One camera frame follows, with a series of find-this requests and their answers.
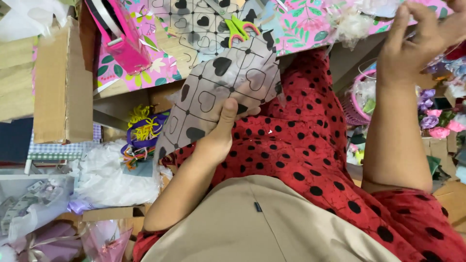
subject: gingham paper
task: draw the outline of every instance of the gingham paper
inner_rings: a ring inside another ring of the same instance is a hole
[[[27,158],[31,160],[74,160],[81,157],[83,152],[87,152],[93,145],[99,144],[102,139],[102,127],[94,124],[94,140],[68,145],[60,144],[35,144],[34,131],[32,131],[31,141]]]

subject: pink rose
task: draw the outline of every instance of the pink rose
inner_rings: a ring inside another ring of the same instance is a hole
[[[433,138],[446,138],[450,134],[450,129],[444,127],[434,127],[429,129],[429,134]]]
[[[450,129],[451,131],[455,131],[455,132],[461,132],[463,130],[466,130],[466,126],[463,126],[462,124],[456,122],[455,120],[450,120],[446,128]]]
[[[440,114],[442,113],[442,110],[438,110],[438,109],[432,109],[432,110],[425,110],[424,111],[425,114],[427,114],[428,116],[436,116],[436,117],[440,117]]]

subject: scissors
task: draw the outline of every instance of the scissors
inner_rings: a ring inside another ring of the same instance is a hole
[[[248,21],[244,22],[236,18],[234,15],[228,13],[224,8],[220,7],[213,0],[204,0],[212,9],[217,12],[223,20],[225,20],[226,26],[230,30],[230,40],[228,41],[228,48],[232,47],[233,39],[238,38],[241,42],[249,40],[245,28],[251,28],[257,35],[260,35],[259,29]]]

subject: green scissor handle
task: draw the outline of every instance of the green scissor handle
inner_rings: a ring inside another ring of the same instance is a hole
[[[238,38],[241,42],[245,40],[249,40],[249,36],[247,35],[245,28],[252,28],[257,35],[260,35],[259,30],[257,27],[248,21],[241,21],[232,15],[232,19],[225,19],[226,26],[230,30],[230,41],[228,41],[228,48],[232,47],[233,38]]]

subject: purple rose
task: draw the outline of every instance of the purple rose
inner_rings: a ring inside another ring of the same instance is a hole
[[[430,99],[418,102],[418,108],[421,109],[422,112],[429,109],[433,105],[434,105],[434,102],[432,102],[432,100],[430,100]]]
[[[424,89],[420,92],[419,97],[425,101],[435,95],[435,89]]]
[[[439,123],[439,118],[436,116],[426,116],[421,120],[421,127],[423,129],[433,128]]]

